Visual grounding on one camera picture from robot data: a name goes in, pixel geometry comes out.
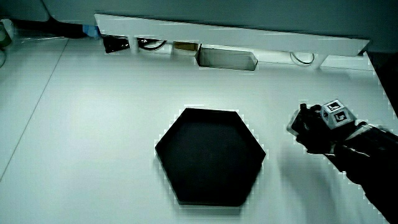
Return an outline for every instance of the hexagonal box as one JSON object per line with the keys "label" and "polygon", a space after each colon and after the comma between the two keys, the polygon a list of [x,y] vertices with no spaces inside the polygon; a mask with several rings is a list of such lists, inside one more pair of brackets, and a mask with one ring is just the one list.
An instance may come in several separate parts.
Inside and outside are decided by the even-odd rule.
{"label": "hexagonal box", "polygon": [[186,108],[155,150],[179,204],[240,206],[266,153],[235,111]]}

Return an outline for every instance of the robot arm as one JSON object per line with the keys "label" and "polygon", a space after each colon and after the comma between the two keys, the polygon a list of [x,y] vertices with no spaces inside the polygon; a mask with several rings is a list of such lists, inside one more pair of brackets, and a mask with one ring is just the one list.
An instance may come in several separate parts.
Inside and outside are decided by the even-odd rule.
{"label": "robot arm", "polygon": [[300,105],[288,126],[311,154],[324,154],[391,223],[398,223],[398,136],[360,122],[338,101]]}

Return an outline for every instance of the cable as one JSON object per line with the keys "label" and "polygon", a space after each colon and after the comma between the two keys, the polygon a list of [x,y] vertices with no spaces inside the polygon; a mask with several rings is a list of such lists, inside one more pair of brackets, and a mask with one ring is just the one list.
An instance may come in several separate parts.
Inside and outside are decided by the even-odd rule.
{"label": "cable", "polygon": [[314,55],[314,54],[312,54],[312,60],[311,60],[311,62],[303,62],[302,60],[298,59],[298,58],[296,57],[296,55],[295,55],[293,52],[290,53],[290,58],[292,58],[292,56],[293,56],[298,62],[300,62],[300,63],[302,63],[302,64],[304,64],[304,65],[311,65],[312,62],[315,60],[315,55]]}
{"label": "cable", "polygon": [[4,60],[1,62],[0,68],[4,65],[4,63],[6,63],[6,59],[7,59],[7,54],[5,53],[5,51],[3,51],[3,49],[0,49],[1,53],[4,55]]}
{"label": "cable", "polygon": [[137,39],[138,39],[138,47],[144,50],[159,50],[161,47],[163,47],[166,44],[166,40],[164,40],[161,44],[159,44],[156,47],[145,47],[148,44],[158,42],[160,40],[145,39],[145,38],[137,38]]}

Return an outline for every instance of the white table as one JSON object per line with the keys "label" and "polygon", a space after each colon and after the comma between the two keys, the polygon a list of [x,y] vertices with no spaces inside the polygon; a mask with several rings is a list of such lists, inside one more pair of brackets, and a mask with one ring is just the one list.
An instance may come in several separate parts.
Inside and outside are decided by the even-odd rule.
{"label": "white table", "polygon": [[[358,185],[285,130],[300,103],[335,98],[398,128],[373,70],[200,68],[70,39],[0,182],[0,223],[383,223]],[[185,105],[239,110],[264,145],[240,209],[177,204],[154,143]]]}

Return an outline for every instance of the wire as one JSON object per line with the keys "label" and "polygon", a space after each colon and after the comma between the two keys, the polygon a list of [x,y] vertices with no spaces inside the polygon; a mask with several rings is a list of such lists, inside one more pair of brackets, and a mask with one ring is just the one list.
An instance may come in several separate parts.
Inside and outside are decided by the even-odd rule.
{"label": "wire", "polygon": [[161,47],[163,47],[166,44],[166,40],[164,40],[161,44],[159,44],[156,47],[146,47],[146,45],[158,42],[160,40],[154,40],[154,39],[145,39],[145,38],[138,38],[138,47],[142,48],[144,50],[159,50]]}
{"label": "wire", "polygon": [[302,60],[298,59],[298,58],[296,57],[296,55],[295,55],[293,52],[290,53],[290,58],[292,58],[292,56],[293,56],[298,62],[300,62],[300,63],[302,63],[302,64],[304,64],[304,65],[311,65],[312,62],[315,60],[315,55],[314,55],[314,54],[312,54],[312,60],[311,60],[310,62],[303,62]]}
{"label": "wire", "polygon": [[7,54],[5,53],[5,51],[3,51],[3,49],[1,49],[0,51],[4,55],[4,60],[1,62],[1,65],[0,65],[0,68],[1,68],[4,65],[4,63],[6,63]]}

